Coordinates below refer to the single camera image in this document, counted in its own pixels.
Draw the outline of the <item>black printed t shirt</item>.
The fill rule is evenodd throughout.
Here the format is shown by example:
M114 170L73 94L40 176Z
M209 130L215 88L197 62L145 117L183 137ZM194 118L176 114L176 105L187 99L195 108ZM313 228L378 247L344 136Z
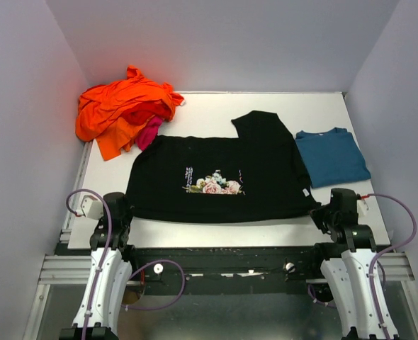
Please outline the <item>black printed t shirt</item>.
M296 142L278 115L232 121L237 136L160 135L136 157L126 196L136 217L237 223L306 216L319 207Z

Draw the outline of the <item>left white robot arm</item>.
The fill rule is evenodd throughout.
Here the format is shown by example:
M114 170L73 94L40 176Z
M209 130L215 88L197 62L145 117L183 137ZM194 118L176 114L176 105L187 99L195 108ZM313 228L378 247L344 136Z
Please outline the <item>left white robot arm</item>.
M118 317L128 280L139 272L137 259L128 251L132 207L124 193L104 196L90 189L76 189L66 198L66 207L76 217L83 209L73 210L70 198L88 193L102 204L100 218L90 237L91 265L84 296L70 328L60 331L60 339L117 339Z

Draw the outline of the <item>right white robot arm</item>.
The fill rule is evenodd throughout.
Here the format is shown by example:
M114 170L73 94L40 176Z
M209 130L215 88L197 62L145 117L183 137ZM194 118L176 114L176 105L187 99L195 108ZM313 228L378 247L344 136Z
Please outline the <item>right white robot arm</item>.
M344 339L399 339L382 290L373 232L358 223L358 200L353 190L335 188L328 204L310 212L332 241L317 245L322 253L309 258L308 268L327 281Z

